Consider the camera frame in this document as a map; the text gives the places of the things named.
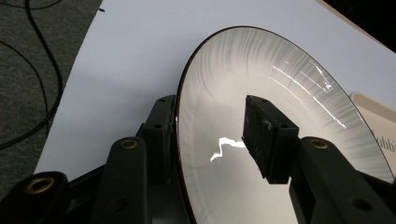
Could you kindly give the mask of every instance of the plate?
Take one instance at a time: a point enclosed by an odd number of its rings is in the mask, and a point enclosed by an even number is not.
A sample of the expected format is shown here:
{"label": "plate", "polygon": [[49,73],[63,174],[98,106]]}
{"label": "plate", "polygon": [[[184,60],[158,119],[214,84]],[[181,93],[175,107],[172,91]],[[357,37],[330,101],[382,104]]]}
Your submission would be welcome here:
{"label": "plate", "polygon": [[231,27],[192,54],[177,91],[180,170],[197,223],[297,222],[289,186],[268,185],[241,140],[247,95],[271,101],[299,137],[330,140],[357,170],[393,181],[358,110],[317,61],[280,35]]}
{"label": "plate", "polygon": [[393,176],[396,176],[396,110],[382,105],[362,92],[352,92],[349,98],[364,117],[387,159]]}

